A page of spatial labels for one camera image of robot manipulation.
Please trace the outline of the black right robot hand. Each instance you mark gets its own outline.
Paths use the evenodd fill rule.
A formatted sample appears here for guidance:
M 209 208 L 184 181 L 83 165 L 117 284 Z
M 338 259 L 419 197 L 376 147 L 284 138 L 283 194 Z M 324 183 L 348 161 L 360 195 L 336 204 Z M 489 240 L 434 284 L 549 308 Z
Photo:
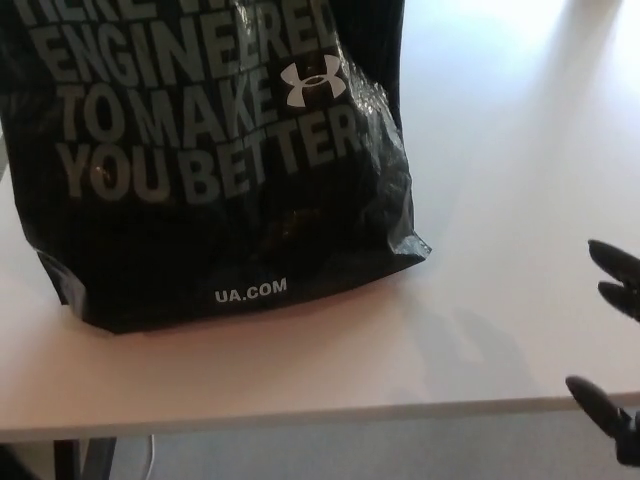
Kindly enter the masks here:
M 609 243 L 591 239 L 592 261 L 615 283 L 601 281 L 598 291 L 615 310 L 639 322 L 639 259 Z M 590 380 L 577 375 L 565 379 L 573 399 L 589 419 L 615 444 L 620 465 L 639 467 L 639 412 L 633 415 L 617 406 L 608 394 Z

